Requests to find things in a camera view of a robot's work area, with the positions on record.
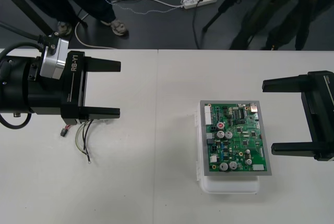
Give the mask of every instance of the capacitor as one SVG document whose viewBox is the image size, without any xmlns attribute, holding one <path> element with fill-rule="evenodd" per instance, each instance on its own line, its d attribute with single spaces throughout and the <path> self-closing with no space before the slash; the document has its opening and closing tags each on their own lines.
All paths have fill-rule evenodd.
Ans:
<svg viewBox="0 0 334 224">
<path fill-rule="evenodd" d="M 224 138 L 224 136 L 225 136 L 225 133 L 224 133 L 223 131 L 218 131 L 218 132 L 217 132 L 217 137 L 218 137 L 219 139 Z"/>
<path fill-rule="evenodd" d="M 245 160 L 245 163 L 246 163 L 246 165 L 251 165 L 252 164 L 252 160 L 251 159 L 247 159 L 247 160 Z"/>
<path fill-rule="evenodd" d="M 226 139 L 231 139 L 232 136 L 233 136 L 233 134 L 232 134 L 231 132 L 226 132 L 226 133 L 225 133 L 225 138 L 226 138 Z"/>
<path fill-rule="evenodd" d="M 223 162 L 219 165 L 220 171 L 226 171 L 229 168 L 228 164 Z"/>
<path fill-rule="evenodd" d="M 230 169 L 235 170 L 238 167 L 238 164 L 235 161 L 231 161 L 229 167 Z"/>
<path fill-rule="evenodd" d="M 219 130 L 223 130 L 224 127 L 225 127 L 225 124 L 224 124 L 223 122 L 218 122 L 218 123 L 217 123 L 217 129 L 219 129 Z"/>
</svg>

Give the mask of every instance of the small connector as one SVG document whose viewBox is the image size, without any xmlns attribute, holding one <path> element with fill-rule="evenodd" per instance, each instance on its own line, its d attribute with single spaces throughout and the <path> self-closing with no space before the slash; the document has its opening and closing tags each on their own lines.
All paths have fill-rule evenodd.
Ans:
<svg viewBox="0 0 334 224">
<path fill-rule="evenodd" d="M 65 135 L 67 134 L 67 132 L 68 132 L 68 129 L 63 128 L 62 131 L 61 131 L 61 136 L 65 137 Z"/>
</svg>

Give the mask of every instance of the white power strip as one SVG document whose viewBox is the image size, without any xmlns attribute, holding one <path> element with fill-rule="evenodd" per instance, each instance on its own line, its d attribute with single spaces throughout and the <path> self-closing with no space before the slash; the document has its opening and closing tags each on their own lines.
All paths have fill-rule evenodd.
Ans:
<svg viewBox="0 0 334 224">
<path fill-rule="evenodd" d="M 183 0 L 183 7 L 185 9 L 196 7 L 199 0 Z M 217 0 L 203 0 L 199 2 L 198 6 L 203 6 L 211 3 L 215 3 Z"/>
</svg>

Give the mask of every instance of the table surface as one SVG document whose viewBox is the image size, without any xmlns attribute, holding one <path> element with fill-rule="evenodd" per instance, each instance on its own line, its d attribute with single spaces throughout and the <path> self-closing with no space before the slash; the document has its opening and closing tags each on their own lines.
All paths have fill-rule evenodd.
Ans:
<svg viewBox="0 0 334 224">
<path fill-rule="evenodd" d="M 35 56 L 34 50 L 18 50 Z M 331 223 L 334 167 L 270 154 L 257 195 L 209 195 L 196 181 L 194 111 L 200 100 L 259 100 L 267 143 L 311 141 L 300 94 L 262 93 L 264 79 L 331 70 L 332 52 L 86 50 L 122 61 L 91 73 L 86 105 L 121 108 L 95 123 L 92 164 L 59 116 L 0 126 L 3 223 Z"/>
</svg>

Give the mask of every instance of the green circuit board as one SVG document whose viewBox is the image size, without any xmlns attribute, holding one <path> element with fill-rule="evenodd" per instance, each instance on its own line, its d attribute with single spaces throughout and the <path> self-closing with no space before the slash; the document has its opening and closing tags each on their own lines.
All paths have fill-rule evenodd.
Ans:
<svg viewBox="0 0 334 224">
<path fill-rule="evenodd" d="M 256 103 L 205 106 L 209 171 L 267 171 Z"/>
</svg>

